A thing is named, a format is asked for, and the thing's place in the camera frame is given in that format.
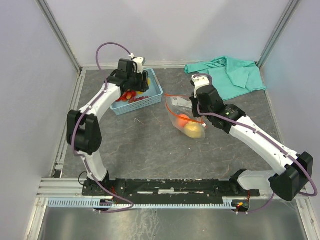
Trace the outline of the light blue plastic basket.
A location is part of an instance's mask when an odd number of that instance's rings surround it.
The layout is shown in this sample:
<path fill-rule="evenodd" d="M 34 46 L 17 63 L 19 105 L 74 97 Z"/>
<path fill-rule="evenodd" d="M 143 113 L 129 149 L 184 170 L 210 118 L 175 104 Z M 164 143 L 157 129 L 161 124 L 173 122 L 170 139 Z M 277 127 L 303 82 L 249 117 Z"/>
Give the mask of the light blue plastic basket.
<path fill-rule="evenodd" d="M 160 82 L 156 76 L 153 68 L 147 68 L 148 78 L 150 78 L 150 88 L 146 93 L 137 95 L 136 97 L 149 96 L 149 98 L 137 101 L 134 103 L 128 103 L 128 101 L 114 102 L 110 109 L 117 115 L 123 115 L 132 111 L 136 111 L 154 104 L 158 104 L 162 101 L 163 89 Z"/>

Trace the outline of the clear orange zip bag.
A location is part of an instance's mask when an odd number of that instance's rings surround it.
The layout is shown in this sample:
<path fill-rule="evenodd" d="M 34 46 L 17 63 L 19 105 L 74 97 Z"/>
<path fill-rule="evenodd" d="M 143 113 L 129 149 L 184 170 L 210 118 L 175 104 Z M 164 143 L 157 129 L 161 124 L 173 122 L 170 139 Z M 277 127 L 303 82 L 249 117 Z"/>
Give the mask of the clear orange zip bag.
<path fill-rule="evenodd" d="M 191 139 L 205 138 L 207 125 L 193 116 L 192 102 L 186 95 L 164 94 L 165 107 L 172 125 Z"/>

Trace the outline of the yellow lemon fruit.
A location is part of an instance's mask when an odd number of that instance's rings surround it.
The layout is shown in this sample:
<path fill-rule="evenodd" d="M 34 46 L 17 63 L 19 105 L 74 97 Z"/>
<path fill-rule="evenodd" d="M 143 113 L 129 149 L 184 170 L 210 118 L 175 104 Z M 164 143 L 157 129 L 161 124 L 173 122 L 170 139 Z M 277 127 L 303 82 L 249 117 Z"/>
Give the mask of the yellow lemon fruit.
<path fill-rule="evenodd" d="M 192 139 L 200 139 L 205 136 L 204 127 L 198 122 L 188 122 L 183 128 L 183 132 Z"/>

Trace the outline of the orange peach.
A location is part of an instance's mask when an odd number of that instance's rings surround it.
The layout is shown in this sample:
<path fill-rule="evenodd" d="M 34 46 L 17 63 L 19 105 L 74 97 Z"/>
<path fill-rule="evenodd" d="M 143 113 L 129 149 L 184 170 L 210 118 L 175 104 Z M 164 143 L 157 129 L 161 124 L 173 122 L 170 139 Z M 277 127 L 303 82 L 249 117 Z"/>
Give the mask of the orange peach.
<path fill-rule="evenodd" d="M 180 113 L 177 117 L 176 117 L 176 125 L 178 128 L 183 129 L 189 122 L 190 122 L 190 117 L 184 113 Z"/>

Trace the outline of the yellow mango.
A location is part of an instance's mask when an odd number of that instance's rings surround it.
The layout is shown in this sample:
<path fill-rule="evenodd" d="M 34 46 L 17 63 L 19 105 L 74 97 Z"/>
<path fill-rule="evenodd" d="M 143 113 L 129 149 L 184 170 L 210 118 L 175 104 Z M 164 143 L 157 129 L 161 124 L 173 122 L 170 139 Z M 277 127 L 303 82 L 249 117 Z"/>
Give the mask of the yellow mango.
<path fill-rule="evenodd" d="M 151 79 L 150 79 L 149 77 L 148 77 L 148 79 L 147 79 L 147 84 L 148 84 L 148 87 L 150 88 L 150 86 L 151 86 Z M 137 95 L 143 95 L 143 94 L 145 94 L 146 92 L 137 91 L 136 93 L 137 93 Z"/>

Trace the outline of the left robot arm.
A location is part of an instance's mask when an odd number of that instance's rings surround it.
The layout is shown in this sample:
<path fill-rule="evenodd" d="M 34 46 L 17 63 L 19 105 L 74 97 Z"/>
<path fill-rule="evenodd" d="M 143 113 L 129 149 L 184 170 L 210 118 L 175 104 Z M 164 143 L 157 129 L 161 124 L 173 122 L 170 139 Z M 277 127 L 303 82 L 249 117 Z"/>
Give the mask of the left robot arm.
<path fill-rule="evenodd" d="M 94 98 L 81 109 L 70 110 L 67 114 L 67 143 L 74 155 L 82 159 L 88 177 L 95 181 L 93 189 L 99 195 L 106 195 L 111 189 L 99 152 L 102 143 L 100 120 L 125 92 L 144 93 L 149 89 L 148 72 L 143 69 L 145 61 L 143 57 L 120 59 L 117 69 L 106 78 Z"/>

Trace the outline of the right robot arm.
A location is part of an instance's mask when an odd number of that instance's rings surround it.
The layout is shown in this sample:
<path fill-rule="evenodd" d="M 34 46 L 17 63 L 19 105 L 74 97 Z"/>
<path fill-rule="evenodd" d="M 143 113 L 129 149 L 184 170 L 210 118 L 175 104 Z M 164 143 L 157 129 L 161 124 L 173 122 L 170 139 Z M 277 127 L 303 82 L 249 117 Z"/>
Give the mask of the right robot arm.
<path fill-rule="evenodd" d="M 190 100 L 195 117 L 206 117 L 215 128 L 246 144 L 271 167 L 267 171 L 239 170 L 229 183 L 231 193 L 240 196 L 247 190 L 267 190 L 290 202 L 312 182 L 314 159 L 308 152 L 298 153 L 276 141 L 239 107 L 224 104 L 213 85 L 194 84 Z"/>

